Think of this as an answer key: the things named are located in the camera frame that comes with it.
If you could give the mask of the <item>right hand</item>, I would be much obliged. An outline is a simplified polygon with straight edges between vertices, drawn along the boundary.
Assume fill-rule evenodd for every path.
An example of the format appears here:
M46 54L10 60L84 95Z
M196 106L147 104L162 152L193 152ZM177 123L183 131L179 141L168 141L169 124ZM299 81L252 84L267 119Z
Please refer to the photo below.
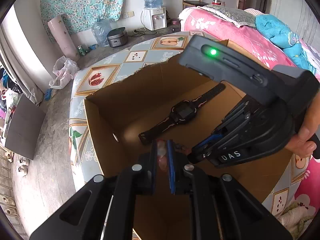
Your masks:
M300 158L307 158L313 154L317 145L311 141L310 138L314 135L319 127L320 99L319 93L314 97L312 103L308 107L303 124L297 134L295 134L285 148L292 153L298 155Z

